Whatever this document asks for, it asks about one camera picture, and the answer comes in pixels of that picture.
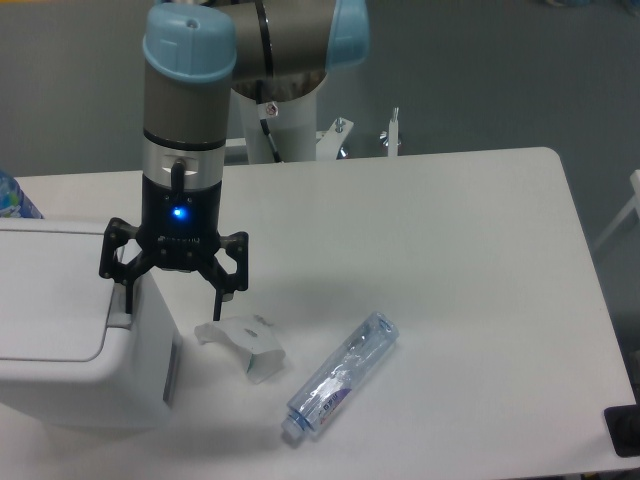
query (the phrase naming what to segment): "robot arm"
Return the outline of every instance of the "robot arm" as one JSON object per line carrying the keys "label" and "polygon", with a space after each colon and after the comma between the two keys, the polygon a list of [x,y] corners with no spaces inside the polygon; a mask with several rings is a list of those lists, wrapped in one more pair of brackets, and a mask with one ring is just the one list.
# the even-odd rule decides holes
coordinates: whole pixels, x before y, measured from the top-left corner
{"label": "robot arm", "polygon": [[[232,79],[257,79],[358,63],[368,51],[364,0],[256,0],[221,9],[165,3],[151,9],[145,55],[142,222],[113,218],[99,274],[126,287],[157,266],[199,272],[223,301],[248,287],[245,232],[218,233]],[[117,250],[135,238],[128,264]],[[226,272],[223,248],[237,263]]]}

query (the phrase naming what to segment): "black device corner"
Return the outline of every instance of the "black device corner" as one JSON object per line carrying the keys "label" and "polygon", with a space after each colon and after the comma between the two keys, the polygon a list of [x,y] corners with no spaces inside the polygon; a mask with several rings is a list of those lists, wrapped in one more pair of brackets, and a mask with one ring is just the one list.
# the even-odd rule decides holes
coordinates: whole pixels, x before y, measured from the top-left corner
{"label": "black device corner", "polygon": [[618,456],[640,456],[640,405],[609,407],[604,418]]}

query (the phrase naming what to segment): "white machine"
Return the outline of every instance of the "white machine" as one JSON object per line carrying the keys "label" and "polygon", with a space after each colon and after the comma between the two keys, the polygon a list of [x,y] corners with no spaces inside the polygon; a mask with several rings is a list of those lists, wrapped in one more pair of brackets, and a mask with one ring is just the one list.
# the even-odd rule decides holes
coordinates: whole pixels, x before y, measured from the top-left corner
{"label": "white machine", "polygon": [[0,402],[52,424],[158,426],[170,413],[182,339],[150,274],[133,314],[124,313],[121,287],[97,274],[102,230],[0,222],[11,252],[0,274]]}
{"label": "white machine", "polygon": [[[232,80],[329,71],[369,48],[364,0],[279,0],[268,14],[260,0],[157,3],[143,41],[140,226],[0,223],[3,252],[13,252],[0,271],[0,402],[48,423],[152,427],[168,417],[181,338],[148,271],[199,272],[216,291],[214,321],[248,288],[248,234],[218,232]],[[267,119],[260,125],[275,161]],[[315,122],[307,136],[313,156]]]}

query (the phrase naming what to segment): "bottle cap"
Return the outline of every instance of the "bottle cap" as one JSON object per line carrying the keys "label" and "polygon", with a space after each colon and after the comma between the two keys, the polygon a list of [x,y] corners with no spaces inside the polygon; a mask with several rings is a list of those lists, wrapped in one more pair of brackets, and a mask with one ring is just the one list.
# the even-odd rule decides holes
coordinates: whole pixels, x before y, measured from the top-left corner
{"label": "bottle cap", "polygon": [[293,442],[297,442],[298,440],[300,440],[302,435],[304,435],[304,430],[302,429],[300,424],[291,417],[287,417],[284,419],[284,421],[282,422],[282,429]]}

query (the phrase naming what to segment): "blue led light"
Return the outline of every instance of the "blue led light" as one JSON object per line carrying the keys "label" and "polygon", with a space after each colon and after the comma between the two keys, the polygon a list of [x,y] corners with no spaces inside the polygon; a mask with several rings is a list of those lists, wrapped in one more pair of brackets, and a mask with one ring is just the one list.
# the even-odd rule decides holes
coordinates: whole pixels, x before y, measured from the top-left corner
{"label": "blue led light", "polygon": [[187,218],[187,211],[182,207],[175,207],[173,209],[173,216],[178,220],[184,220]]}

